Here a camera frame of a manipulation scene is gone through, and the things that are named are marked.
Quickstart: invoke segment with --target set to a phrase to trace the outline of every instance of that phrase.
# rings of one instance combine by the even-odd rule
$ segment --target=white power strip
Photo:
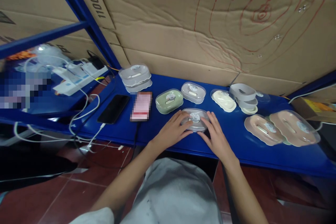
[[[97,72],[91,74],[91,76],[96,79],[97,77],[103,75],[106,71],[108,71],[107,67],[104,66],[102,69],[99,69]],[[68,80],[62,82],[61,84],[53,87],[59,94],[71,96],[76,93],[79,89],[86,86],[92,81],[95,81],[89,75],[85,75],[82,79],[72,83]]]

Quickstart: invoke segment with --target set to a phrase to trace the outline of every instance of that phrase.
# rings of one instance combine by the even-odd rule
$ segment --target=hand
[[[192,131],[185,131],[187,128],[192,126],[192,121],[188,121],[185,124],[181,125],[181,121],[186,117],[190,117],[189,113],[179,110],[163,126],[157,136],[152,140],[152,142],[155,143],[159,151],[163,152],[165,149],[173,146],[181,139],[193,133]]]
[[[223,134],[221,125],[219,124],[215,113],[210,113],[208,111],[207,115],[211,123],[209,123],[204,117],[201,117],[201,120],[208,127],[211,139],[209,139],[203,132],[197,132],[198,135],[203,138],[212,152],[222,161],[225,167],[230,166],[233,163],[239,163],[228,141],[226,140],[225,135]]]

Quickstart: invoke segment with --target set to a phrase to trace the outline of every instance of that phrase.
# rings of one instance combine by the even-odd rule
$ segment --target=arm
[[[267,224],[265,214],[242,172],[238,158],[223,134],[215,113],[208,111],[207,114],[211,123],[204,118],[201,118],[201,120],[207,125],[211,139],[202,132],[198,132],[198,134],[225,167],[233,202],[240,221],[245,224]]]
[[[97,202],[92,206],[91,211],[109,207],[116,214],[126,203],[136,185],[158,155],[193,133],[192,131],[185,131],[193,124],[192,121],[182,126],[180,125],[181,121],[188,116],[188,113],[182,113],[181,110],[173,115],[159,134],[148,143],[144,150],[105,189]]]

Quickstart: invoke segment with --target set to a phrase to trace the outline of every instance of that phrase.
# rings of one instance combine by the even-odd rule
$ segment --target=person's left hand
[[[165,149],[173,146],[186,136],[192,134],[192,131],[185,131],[192,126],[193,122],[188,121],[181,125],[184,118],[189,117],[189,113],[179,110],[170,120],[163,126],[160,132],[152,140],[159,151],[163,152]]]

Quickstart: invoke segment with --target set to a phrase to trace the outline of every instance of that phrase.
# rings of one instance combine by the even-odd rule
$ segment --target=phone screen
[[[129,96],[116,94],[113,97],[112,101],[108,104],[106,109],[100,114],[100,116],[97,119],[97,122],[114,124],[129,100],[130,100]]]
[[[148,121],[152,105],[152,92],[138,92],[131,114],[131,121]]]

